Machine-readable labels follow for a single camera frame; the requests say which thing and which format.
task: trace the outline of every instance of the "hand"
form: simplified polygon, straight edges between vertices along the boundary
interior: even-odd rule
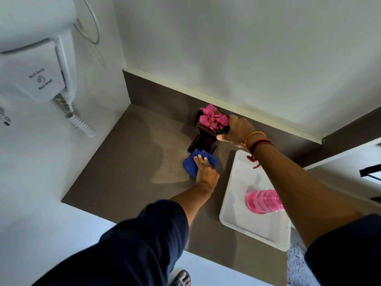
[[[210,190],[214,191],[219,179],[219,173],[210,165],[207,157],[203,159],[201,154],[199,154],[193,159],[198,167],[196,185],[204,183]]]
[[[229,126],[229,133],[219,134],[217,139],[228,141],[241,148],[244,148],[242,143],[245,143],[247,136],[256,131],[255,127],[246,118],[242,117],[239,119],[235,115],[229,116]]]

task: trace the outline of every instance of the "yellow thread bracelet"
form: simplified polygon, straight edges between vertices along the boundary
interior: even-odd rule
[[[241,145],[243,145],[244,147],[246,147],[247,139],[248,139],[251,135],[253,135],[253,134],[255,134],[255,133],[260,133],[260,134],[263,134],[265,137],[267,137],[266,134],[265,134],[264,132],[262,132],[262,131],[255,131],[255,132],[252,132],[251,134],[249,134],[249,135],[246,137],[246,139],[245,139],[245,143],[241,143]]]

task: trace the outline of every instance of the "pink liquid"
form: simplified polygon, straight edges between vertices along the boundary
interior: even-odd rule
[[[259,215],[284,210],[277,192],[273,189],[250,192],[246,194],[245,202],[250,211]]]

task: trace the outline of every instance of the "person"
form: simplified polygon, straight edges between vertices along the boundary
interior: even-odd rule
[[[305,260],[319,283],[381,285],[381,217],[363,216],[346,204],[267,142],[245,118],[231,115],[229,125],[229,133],[217,139],[253,150],[307,246]],[[198,173],[192,188],[118,223],[97,244],[64,260],[34,286],[167,285],[189,226],[219,178],[206,158],[194,159]],[[182,271],[176,283],[190,286],[189,274]]]

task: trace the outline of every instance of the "flower bouquet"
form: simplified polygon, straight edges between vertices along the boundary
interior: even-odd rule
[[[215,145],[216,136],[218,134],[227,134],[230,129],[228,116],[221,113],[212,104],[200,108],[194,124],[200,130],[200,134],[196,136],[188,148],[190,153],[194,152],[195,149],[199,149],[212,154],[217,147]]]

